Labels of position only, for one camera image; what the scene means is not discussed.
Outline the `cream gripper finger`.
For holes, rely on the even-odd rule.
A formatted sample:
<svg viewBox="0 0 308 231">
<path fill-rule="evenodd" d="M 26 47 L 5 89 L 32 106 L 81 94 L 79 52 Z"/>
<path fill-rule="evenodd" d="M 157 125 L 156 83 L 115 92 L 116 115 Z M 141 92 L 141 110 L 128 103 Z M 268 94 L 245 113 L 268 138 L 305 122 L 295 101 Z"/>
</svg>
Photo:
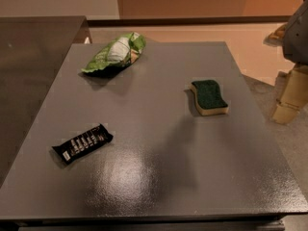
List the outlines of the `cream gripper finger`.
<svg viewBox="0 0 308 231">
<path fill-rule="evenodd" d="M 286 25 L 283 24 L 269 35 L 269 39 L 275 39 L 281 41 L 284 38 L 285 31 L 286 31 Z"/>
<path fill-rule="evenodd" d="M 275 81 L 274 122 L 288 124 L 308 104 L 308 65 L 296 64 L 288 73 L 279 71 Z"/>
</svg>

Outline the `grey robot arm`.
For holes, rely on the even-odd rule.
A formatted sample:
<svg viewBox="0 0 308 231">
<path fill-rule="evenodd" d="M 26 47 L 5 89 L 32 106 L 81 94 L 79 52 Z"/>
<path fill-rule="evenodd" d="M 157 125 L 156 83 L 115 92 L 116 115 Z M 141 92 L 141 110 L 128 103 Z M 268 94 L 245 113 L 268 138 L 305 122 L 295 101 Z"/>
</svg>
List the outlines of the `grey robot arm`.
<svg viewBox="0 0 308 231">
<path fill-rule="evenodd" d="M 308 0 L 289 19 L 282 49 L 284 58 L 295 66 L 276 77 L 277 96 L 271 119 L 288 124 L 308 104 Z"/>
</svg>

